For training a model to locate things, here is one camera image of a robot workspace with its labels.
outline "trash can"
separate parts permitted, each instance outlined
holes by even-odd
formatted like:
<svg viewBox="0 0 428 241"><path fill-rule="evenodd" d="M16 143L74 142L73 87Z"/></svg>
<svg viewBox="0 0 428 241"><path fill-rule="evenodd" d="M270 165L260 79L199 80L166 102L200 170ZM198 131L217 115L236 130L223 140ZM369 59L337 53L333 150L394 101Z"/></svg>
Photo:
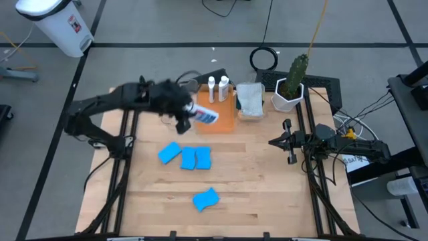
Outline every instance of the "trash can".
<svg viewBox="0 0 428 241"><path fill-rule="evenodd" d="M82 57L94 41L71 0L19 0L15 8L70 57Z"/></svg>

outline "white pot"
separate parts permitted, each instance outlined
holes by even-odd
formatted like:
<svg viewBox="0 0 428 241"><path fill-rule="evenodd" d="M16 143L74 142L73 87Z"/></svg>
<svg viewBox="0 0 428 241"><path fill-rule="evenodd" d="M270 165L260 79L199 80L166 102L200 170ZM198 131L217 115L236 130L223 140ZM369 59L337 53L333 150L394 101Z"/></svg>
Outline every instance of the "white pot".
<svg viewBox="0 0 428 241"><path fill-rule="evenodd" d="M278 88L280 87L280 84L287 80L287 78L280 79L276 82L276 88L275 88L275 94L272 96L271 101L274 105L274 108L277 111L281 112L289 112L293 109L297 103L299 103L303 99L303 84L300 84L300 96L299 98L295 98L293 100L287 100L286 98L282 97L281 94L278 93Z"/></svg>

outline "concrete floor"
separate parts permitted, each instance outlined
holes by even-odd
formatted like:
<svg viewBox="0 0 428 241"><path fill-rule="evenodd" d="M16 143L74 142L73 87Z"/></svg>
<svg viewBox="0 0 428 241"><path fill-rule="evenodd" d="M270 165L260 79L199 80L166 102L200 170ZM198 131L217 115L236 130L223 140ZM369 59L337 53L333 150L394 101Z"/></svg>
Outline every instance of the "concrete floor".
<svg viewBox="0 0 428 241"><path fill-rule="evenodd" d="M3 0L0 3L0 31L14 42L20 42L27 35L31 23L15 12L15 2ZM82 2L84 6L80 13L86 24L91 26L104 0ZM231 0L206 2L219 12L226 12L233 3ZM423 24L428 2L395 0L394 3L413 42L428 43L428 29ZM137 81L141 74L146 79L164 80L176 78L187 70L204 73L225 68L235 83L253 81L255 74L248 61L253 48L245 47L245 43L262 40L268 9L268 1L238 1L228 18L220 18L204 9L197 0L108 0L96 30L97 43L178 44L174 44L175 48L146 48L149 45L92 48L74 99L105 93L112 86ZM274 0L266 42L308 43L321 10L322 1ZM51 41L35 27L28 42ZM185 42L193 44L181 47L179 43ZM198 47L198 43L204 42L240 42L242 47L216 47L215 50ZM406 43L386 0L330 0L316 42ZM0 38L0 46L4 47L0 48L0 58L4 50L10 49L2 43L6 41ZM307 74L339 78L343 106L351 115L386 92L387 78L416 68L409 47L331 47L312 50ZM2 240L16 238L79 63L79 59L69 58L57 48L37 48L36 45L23 50L38 63L40 81L37 84L0 81L0 104L10 104L15 113L0 141ZM275 48L275 51L280 52L277 70L288 71L293 59L306 48ZM423 61L428 60L428 49L418 48L417 51ZM258 53L255 63L268 67L271 58ZM17 54L1 65L16 67L27 65L27 62ZM95 123L100 123L100 120L100 116L94 118ZM395 104L372 113L364 121L389 144L392 153L413 146ZM83 197L82 186L92 155L93 150L87 144L61 136L27 238L74 233ZM356 189L361 196L376 197L379 188L385 186L369 183ZM398 225L398 221L405 219L399 200L364 200L380 218L400 231L421 240L428 234L427 213L420 205L415 211L421 215L421 229L408 230ZM402 239L378 223L358 202L355 206L363 234Z"/></svg>

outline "wooden tabletop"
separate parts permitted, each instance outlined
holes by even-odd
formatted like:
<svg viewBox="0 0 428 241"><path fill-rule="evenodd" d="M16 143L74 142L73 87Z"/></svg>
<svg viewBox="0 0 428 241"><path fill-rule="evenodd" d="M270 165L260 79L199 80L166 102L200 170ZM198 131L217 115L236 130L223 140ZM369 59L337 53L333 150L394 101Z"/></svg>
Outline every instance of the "wooden tabletop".
<svg viewBox="0 0 428 241"><path fill-rule="evenodd" d="M324 88L317 91L326 97ZM265 118L259 122L237 120L230 134L199 135L192 127L178 135L167 117L140 114L120 235L168 236L175 230L177 236L261 237L263 232L270 232L272 237L316 237L308 178L300 169L301 151L295 151L298 163L288 165L288 153L268 145L268 140L283 133L282 121L286 118L292 120L292 131L299 129L296 110L275 111L271 96L265 94ZM329 105L312 91L310 98L315 122L334 127ZM302 110L309 130L304 100ZM106 112L101 127L117 135L121 119L122 111ZM210 146L211 169L182 170L181 156L163 165L157 153L171 141L182 147ZM107 156L107 150L95 151L92 168ZM112 164L109 162L89 180L77 232L86 228L104 205ZM324 168L326 176L331 177L331 159L324 161ZM331 202L348 225L359 232L344 167L338 161L335 168L337 186L328 182ZM210 187L219 194L220 201L198 212L192 198ZM319 203L324 233L328 233L326 212ZM112 209L113 217L115 211L116 207Z"/></svg>

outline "blue sponge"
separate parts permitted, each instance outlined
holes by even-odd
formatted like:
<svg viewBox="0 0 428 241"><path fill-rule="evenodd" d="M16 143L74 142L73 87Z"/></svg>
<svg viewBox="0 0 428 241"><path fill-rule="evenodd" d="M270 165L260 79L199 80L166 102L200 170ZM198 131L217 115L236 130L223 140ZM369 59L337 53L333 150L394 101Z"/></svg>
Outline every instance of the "blue sponge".
<svg viewBox="0 0 428 241"><path fill-rule="evenodd" d="M203 193L198 193L193 197L193 204L196 206L198 211L202 212L202 210L208 206L212 206L219 202L220 197L214 191L212 187L208 189L208 191Z"/></svg>
<svg viewBox="0 0 428 241"><path fill-rule="evenodd" d="M181 169L193 170L196 165L195 158L196 149L193 147L184 147L181 156L183 161L181 162Z"/></svg>
<svg viewBox="0 0 428 241"><path fill-rule="evenodd" d="M167 164L170 160L174 159L178 154L180 154L181 148L176 142L172 142L162 151L159 151L158 157L162 163Z"/></svg>
<svg viewBox="0 0 428 241"><path fill-rule="evenodd" d="M210 169L211 168L211 148L210 147L197 147L196 158L198 163L196 169Z"/></svg>

